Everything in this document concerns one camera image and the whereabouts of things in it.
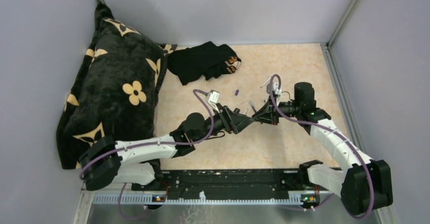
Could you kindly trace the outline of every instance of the blanket with flower pattern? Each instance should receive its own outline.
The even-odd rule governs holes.
[[[115,140],[153,137],[154,110],[176,45],[159,44],[115,20],[99,4],[95,31],[57,127],[63,169],[107,135]]]

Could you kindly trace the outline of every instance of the table surface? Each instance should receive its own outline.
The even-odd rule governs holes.
[[[204,77],[182,86],[177,76],[167,72],[156,108],[156,135],[168,134],[176,129],[191,113],[208,113],[194,97],[193,89],[216,90],[218,100],[231,110],[248,109],[248,101],[259,109],[267,99],[261,85],[274,73],[282,79],[282,90],[293,95],[297,82],[310,82],[315,89],[317,106],[332,116],[337,127],[345,134],[346,127],[335,90],[319,44],[240,45],[231,46],[242,59],[240,68],[233,74],[206,81]],[[288,100],[284,93],[282,101]],[[296,168],[299,164],[320,160],[329,166],[336,161],[315,139],[298,124],[280,119],[277,126],[254,123],[241,133],[226,134],[196,145],[196,150],[184,157],[162,159],[162,169],[246,169],[246,168]]]

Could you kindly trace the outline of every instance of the metal frame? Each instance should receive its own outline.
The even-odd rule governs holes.
[[[96,0],[96,1],[98,3],[103,3],[103,4],[105,3],[104,0]],[[346,124],[346,128],[348,130],[348,134],[350,138],[353,140],[353,142],[357,145],[357,147],[359,147],[361,150],[365,152],[362,138],[360,136],[357,123],[355,121],[355,117],[351,109],[351,105],[349,103],[349,99],[340,76],[337,62],[335,57],[333,56],[333,51],[332,51],[332,48],[336,44],[336,41],[339,38],[343,28],[348,23],[349,18],[354,13],[359,1],[360,0],[351,0],[351,2],[348,5],[348,8],[344,12],[338,25],[336,26],[333,34],[330,36],[330,39],[326,43],[321,43],[320,45],[321,45],[322,53],[326,60],[327,68],[329,70],[333,86],[336,91],[336,96],[339,101],[339,105]],[[105,189],[103,192],[106,193],[107,191],[108,193],[109,192],[118,193],[118,191],[120,190],[120,186],[112,186],[112,187],[113,188]],[[94,200],[94,197],[96,194],[97,192],[89,192],[85,189],[81,191],[81,196],[79,198],[78,206],[75,212],[73,224],[87,223],[90,208],[91,208],[91,203]],[[378,209],[377,215],[379,217],[379,222],[381,224],[400,223],[393,205]]]

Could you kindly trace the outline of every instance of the plush blanket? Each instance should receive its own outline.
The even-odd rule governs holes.
[[[158,92],[175,48],[153,42],[115,20],[106,5],[97,6],[94,36],[57,128],[63,169],[79,168],[80,155],[104,136],[154,136]]]

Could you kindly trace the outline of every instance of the folded black garment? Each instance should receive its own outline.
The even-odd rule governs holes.
[[[236,72],[241,59],[228,45],[216,46],[207,42],[200,46],[174,51],[167,59],[167,68],[179,77],[182,85],[198,80],[218,78]]]
[[[57,127],[63,169],[104,136],[138,140],[154,136],[154,110],[176,45],[159,44],[115,20],[99,4],[93,39]]]

